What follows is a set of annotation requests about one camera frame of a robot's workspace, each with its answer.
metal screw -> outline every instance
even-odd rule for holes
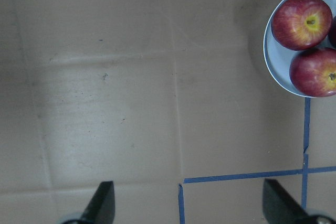
[[[321,216],[319,216],[316,221],[318,224],[331,224],[330,220]]]

bowl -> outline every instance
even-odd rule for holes
[[[272,34],[271,21],[273,19],[275,12],[283,4],[284,1],[286,0],[282,0],[279,3],[279,5],[275,8],[273,13],[271,14],[271,17],[268,20],[268,23],[265,29],[265,34],[264,34],[265,63],[266,63],[266,66],[270,74],[281,87],[301,97],[310,97],[310,96],[303,94],[299,90],[297,90],[292,84],[290,77],[289,77],[290,63],[293,57],[296,54],[298,54],[300,51],[293,51],[293,50],[283,47],[281,44],[279,44],[279,42],[275,40]],[[336,14],[336,0],[323,0],[323,1],[325,1],[329,5],[332,11],[332,16],[334,17]],[[320,45],[318,46],[332,48],[331,44],[328,41],[328,37],[325,38],[324,41],[322,41]]]

red apple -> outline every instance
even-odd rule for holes
[[[332,20],[331,28],[328,33],[328,38],[333,47],[336,47],[336,16]]]
[[[311,48],[297,54],[291,62],[289,76],[294,87],[307,96],[336,94],[336,50]]]
[[[274,13],[271,27],[281,45],[299,51],[322,42],[331,23],[331,9],[323,0],[286,0]]]

white bowl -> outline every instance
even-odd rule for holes
[[[286,0],[282,0],[279,3],[279,5],[275,8],[266,26],[264,34],[265,63],[270,74],[273,76],[273,78],[277,81],[277,83],[280,86],[282,86],[287,91],[299,95],[301,97],[310,97],[297,90],[289,78],[290,63],[293,57],[296,54],[298,54],[299,51],[293,51],[283,47],[274,39],[272,34],[271,20],[276,10],[283,4],[284,1]],[[336,0],[323,0],[323,1],[325,1],[329,5],[332,11],[332,16],[334,17],[336,14]],[[328,41],[328,38],[326,38],[319,46],[332,47]]]

apple stem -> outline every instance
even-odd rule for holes
[[[315,24],[315,20],[314,19],[313,20],[308,20],[307,24],[312,24],[313,25],[313,24]]]
[[[331,73],[330,75],[329,75],[329,77],[330,77],[330,80],[335,80],[336,79],[336,73]]]

